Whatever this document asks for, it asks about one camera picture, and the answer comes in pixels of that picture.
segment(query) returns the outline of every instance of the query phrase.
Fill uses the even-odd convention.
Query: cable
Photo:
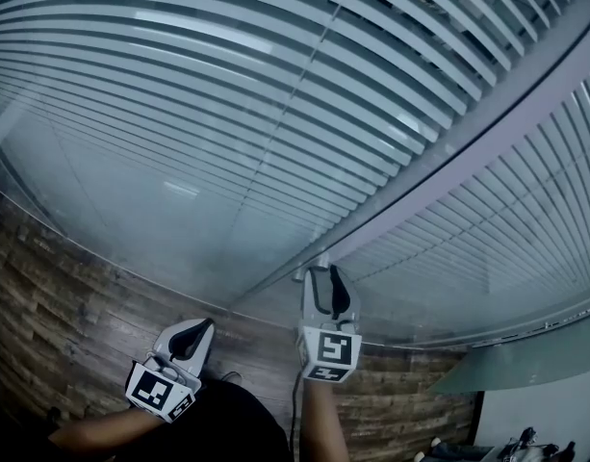
[[[291,423],[291,436],[288,444],[291,450],[291,455],[293,456],[293,461],[295,461],[296,392],[298,391],[298,384],[301,381],[302,373],[303,371],[299,371],[299,373],[296,374],[295,385],[293,387],[293,422]]]

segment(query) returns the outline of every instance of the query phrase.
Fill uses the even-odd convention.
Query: wooden wall
[[[0,380],[32,412],[80,419],[127,407],[123,383],[164,327],[212,317],[209,361],[232,370],[285,428],[297,371],[293,332],[165,290],[44,227],[0,194]],[[434,436],[464,441],[474,396],[425,390],[459,360],[452,352],[364,348],[336,387],[357,460],[411,460]]]

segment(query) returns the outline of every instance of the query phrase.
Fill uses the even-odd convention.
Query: white wall
[[[564,449],[576,443],[575,462],[590,458],[590,372],[564,380],[485,393],[476,444],[504,444],[533,426],[538,443]]]

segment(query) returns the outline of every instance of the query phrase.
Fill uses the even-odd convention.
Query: forearm
[[[49,440],[77,456],[106,455],[163,423],[160,418],[135,407],[99,419],[67,424],[49,436]]]
[[[330,383],[304,381],[300,452],[306,462],[350,460]]]

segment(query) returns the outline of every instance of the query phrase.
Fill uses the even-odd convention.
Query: wood paneling
[[[297,358],[290,330],[232,316],[117,268],[44,227],[0,194],[0,381],[27,409],[64,419],[127,407],[123,384],[164,327],[211,317],[208,367],[240,372],[284,428]],[[464,441],[473,396],[426,389],[454,352],[365,346],[360,369],[335,388],[354,461],[410,460],[434,436]]]

